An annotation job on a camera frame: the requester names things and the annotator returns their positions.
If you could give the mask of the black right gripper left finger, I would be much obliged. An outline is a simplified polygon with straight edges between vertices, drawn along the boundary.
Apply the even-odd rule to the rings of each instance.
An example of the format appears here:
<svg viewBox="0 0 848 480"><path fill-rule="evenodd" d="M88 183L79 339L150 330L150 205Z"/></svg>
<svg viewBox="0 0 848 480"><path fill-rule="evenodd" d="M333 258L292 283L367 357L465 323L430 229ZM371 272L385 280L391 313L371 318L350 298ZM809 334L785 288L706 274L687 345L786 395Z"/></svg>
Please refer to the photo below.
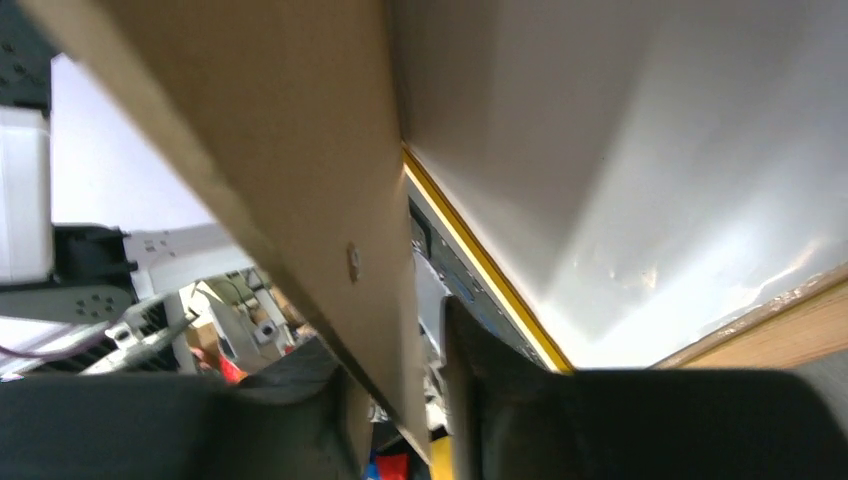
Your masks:
<svg viewBox="0 0 848 480"><path fill-rule="evenodd" d="M311 338L236 385L33 375L1 387L5 479L357 479L346 376Z"/></svg>

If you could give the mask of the building and sky photo print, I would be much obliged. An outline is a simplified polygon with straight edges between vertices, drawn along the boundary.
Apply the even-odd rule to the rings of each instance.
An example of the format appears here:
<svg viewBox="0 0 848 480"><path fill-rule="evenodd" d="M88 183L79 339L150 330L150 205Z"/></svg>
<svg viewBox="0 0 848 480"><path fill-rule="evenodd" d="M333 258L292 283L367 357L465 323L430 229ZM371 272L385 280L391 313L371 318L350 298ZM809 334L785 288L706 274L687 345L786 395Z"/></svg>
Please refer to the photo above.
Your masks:
<svg viewBox="0 0 848 480"><path fill-rule="evenodd" d="M847 261L843 1L395 1L406 144L578 367Z"/></svg>

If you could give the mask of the brown fibreboard backing board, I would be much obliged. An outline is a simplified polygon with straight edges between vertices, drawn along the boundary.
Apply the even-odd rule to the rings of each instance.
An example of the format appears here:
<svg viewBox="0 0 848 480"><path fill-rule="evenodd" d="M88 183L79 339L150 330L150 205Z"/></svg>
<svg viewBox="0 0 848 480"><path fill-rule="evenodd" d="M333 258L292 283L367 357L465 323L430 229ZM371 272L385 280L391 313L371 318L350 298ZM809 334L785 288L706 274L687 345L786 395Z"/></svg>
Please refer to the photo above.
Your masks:
<svg viewBox="0 0 848 480"><path fill-rule="evenodd" d="M382 1L26 1L423 457L415 262Z"/></svg>

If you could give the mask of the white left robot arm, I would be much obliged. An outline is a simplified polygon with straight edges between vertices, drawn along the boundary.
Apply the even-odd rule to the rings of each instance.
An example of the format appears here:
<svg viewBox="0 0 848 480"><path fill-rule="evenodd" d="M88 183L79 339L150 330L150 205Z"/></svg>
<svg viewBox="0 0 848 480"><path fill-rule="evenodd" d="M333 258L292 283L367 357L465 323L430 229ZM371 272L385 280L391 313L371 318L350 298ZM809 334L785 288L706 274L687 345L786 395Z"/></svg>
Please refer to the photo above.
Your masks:
<svg viewBox="0 0 848 480"><path fill-rule="evenodd" d="M1 314L99 324L253 260L105 88L1 5Z"/></svg>

